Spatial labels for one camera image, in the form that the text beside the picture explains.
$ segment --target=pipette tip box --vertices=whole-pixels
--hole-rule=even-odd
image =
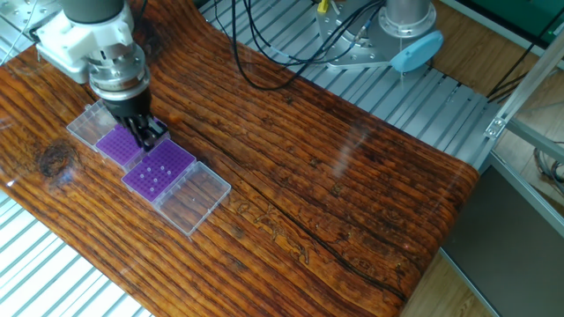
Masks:
[[[122,182],[190,236],[231,190],[231,185],[166,133],[148,153],[114,120],[102,101],[86,108],[67,130],[125,172]]]

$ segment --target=wooden table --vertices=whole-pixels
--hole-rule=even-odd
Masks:
[[[145,19],[154,113],[233,186],[193,241],[65,130],[96,98],[34,49],[0,69],[3,190],[156,315],[399,315],[478,173],[305,80],[251,88],[191,2]]]

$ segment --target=robotic arm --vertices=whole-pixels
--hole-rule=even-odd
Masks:
[[[90,83],[108,111],[149,151],[167,132],[151,113],[151,74],[131,37],[125,0],[60,0],[63,7],[37,30],[39,53],[79,84]]]

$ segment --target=wooden floor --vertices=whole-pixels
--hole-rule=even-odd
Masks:
[[[437,27],[445,37],[444,47],[434,59],[437,70],[468,85],[475,92],[488,94],[510,69],[524,49],[478,24],[446,4],[434,1]],[[528,55],[509,78],[529,70],[537,61]],[[548,78],[517,117],[537,131],[564,141],[564,104],[545,107],[564,100],[564,72]],[[532,157],[533,147],[511,133],[504,133],[496,150],[542,195],[556,203],[564,198],[541,177]],[[557,210],[564,210],[555,204]],[[403,317],[481,317],[491,314],[472,294],[464,281],[438,254],[421,280]]]

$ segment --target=yellow connector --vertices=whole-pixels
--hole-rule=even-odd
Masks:
[[[327,12],[327,10],[329,9],[329,1],[330,1],[330,0],[322,0],[322,1],[317,5],[317,12],[321,12],[321,13]]]

